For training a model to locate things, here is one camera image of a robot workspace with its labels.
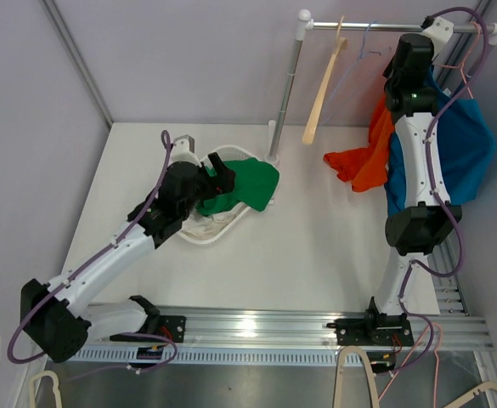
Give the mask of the white t shirt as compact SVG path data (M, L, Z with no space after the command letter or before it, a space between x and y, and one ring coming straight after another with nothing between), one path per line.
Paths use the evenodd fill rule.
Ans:
M234 214L219 213L204 217L199 213L191 214L184 221L181 232L197 241L205 241L217 236L223 229L231 224L236 216Z

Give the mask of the green t shirt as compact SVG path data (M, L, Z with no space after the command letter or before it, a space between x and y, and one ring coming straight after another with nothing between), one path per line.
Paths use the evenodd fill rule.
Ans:
M235 172L233 191L201 201L196 211L202 216L210 217L228 212L237 204L244 203L257 212L263 212L279 184L280 172L271 164L253 157L226 161L224 164Z

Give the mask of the beige plastic hanger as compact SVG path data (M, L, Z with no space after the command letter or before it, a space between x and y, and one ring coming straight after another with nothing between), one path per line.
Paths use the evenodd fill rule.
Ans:
M336 29L335 47L330 55L328 65L326 66L325 73L322 77L322 81L319 85L319 90L313 102L313 107L310 112L306 127L304 129L304 133L302 136L302 143L304 145L311 145L315 139L315 134L319 125L319 119L323 109L325 96L330 84L331 75L336 65L336 60L341 51L347 46L347 39L341 36L343 21L344 17L342 16L338 22Z

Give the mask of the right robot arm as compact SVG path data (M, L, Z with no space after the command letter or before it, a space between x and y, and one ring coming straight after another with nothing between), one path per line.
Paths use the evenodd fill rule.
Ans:
M398 40L385 70L386 107L402 149L404 210L387 218L391 247L388 266L362 323L365 345L413 343L409 317L423 317L409 305L413 278L431 269L428 256L457 227L461 209L451 204L438 153L438 93L426 85L434 56L433 41L408 33Z

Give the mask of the orange t shirt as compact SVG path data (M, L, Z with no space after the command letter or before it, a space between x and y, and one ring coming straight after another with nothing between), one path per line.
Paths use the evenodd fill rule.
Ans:
M387 182L387 163L394 131L386 95L383 94L370 119L368 144L361 148L326 153L323 161L342 182L350 183L353 192L362 193L381 187Z

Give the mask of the light blue wire hanger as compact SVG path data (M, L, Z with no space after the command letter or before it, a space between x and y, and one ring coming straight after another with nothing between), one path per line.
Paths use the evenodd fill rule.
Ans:
M320 126L365 126L369 119L368 106L378 99L379 91L371 91L381 82L381 70L392 53L392 46L379 44L381 33L373 27L378 20L364 28L355 61L340 63L340 75L333 74L324 99Z

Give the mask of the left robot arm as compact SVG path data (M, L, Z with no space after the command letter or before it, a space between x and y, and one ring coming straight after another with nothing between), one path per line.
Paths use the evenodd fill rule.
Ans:
M161 184L127 217L122 231L76 269L21 289L20 325L43 354L67 361L86 342L135 336L149 341L160 334L160 310L141 295L122 303L95 305L94 298L135 261L153 252L182 228L196 205L234 189L235 172L217 153L203 164L177 161L161 175Z

